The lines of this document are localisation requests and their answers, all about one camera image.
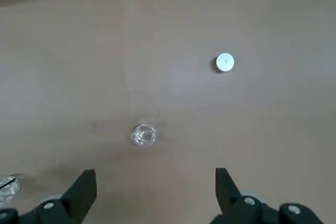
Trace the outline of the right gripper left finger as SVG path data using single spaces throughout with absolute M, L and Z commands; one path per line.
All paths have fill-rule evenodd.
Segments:
M 46 200 L 23 215 L 15 208 L 2 209 L 1 223 L 82 223 L 96 198 L 96 172 L 86 169 L 59 199 Z

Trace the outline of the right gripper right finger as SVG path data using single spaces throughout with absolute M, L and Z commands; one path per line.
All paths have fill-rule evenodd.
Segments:
M 242 195 L 225 168 L 215 169 L 215 193 L 222 213 L 211 223 L 322 223 L 304 205 L 284 203 L 276 210 L 256 197 Z

